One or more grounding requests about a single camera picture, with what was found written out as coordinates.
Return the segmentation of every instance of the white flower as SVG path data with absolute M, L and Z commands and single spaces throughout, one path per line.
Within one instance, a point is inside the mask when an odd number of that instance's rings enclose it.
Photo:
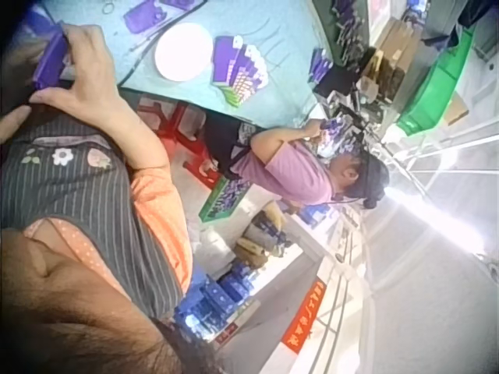
M 52 154 L 52 157 L 54 158 L 54 165 L 62 166 L 66 166 L 74 158 L 73 152 L 68 148 L 58 148 Z

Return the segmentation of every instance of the purple shirt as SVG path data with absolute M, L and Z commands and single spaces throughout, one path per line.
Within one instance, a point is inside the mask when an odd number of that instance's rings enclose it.
M 305 205 L 329 203 L 334 195 L 325 167 L 301 143 L 283 143 L 265 164 L 249 152 L 232 171 L 284 199 Z

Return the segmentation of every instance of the orange sleeve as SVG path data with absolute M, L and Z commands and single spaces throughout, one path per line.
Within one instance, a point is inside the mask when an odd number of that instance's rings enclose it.
M 186 218 L 170 167 L 143 169 L 132 180 L 132 197 L 139 216 L 159 241 L 184 292 L 193 272 L 193 251 Z

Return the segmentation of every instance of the woman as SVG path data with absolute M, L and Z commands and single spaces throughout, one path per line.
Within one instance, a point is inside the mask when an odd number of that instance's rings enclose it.
M 320 205 L 344 197 L 376 207 L 388 186 L 384 165 L 367 150 L 344 153 L 324 166 L 300 142 L 321 136 L 322 121 L 302 129 L 260 129 L 210 112 L 204 125 L 208 152 L 228 178 L 242 178 L 298 205 Z
M 15 372 L 218 372 L 157 321 L 192 272 L 165 149 L 119 96 L 101 29 L 65 32 L 73 86 L 0 124 L 5 141 L 26 122 L 2 163 L 7 357 Z

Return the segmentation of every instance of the white plate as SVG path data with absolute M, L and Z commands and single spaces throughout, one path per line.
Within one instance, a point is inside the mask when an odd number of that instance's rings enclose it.
M 185 82 L 201 74 L 210 64 L 212 54 L 213 39 L 203 27 L 180 23 L 160 37 L 154 60 L 164 78 Z

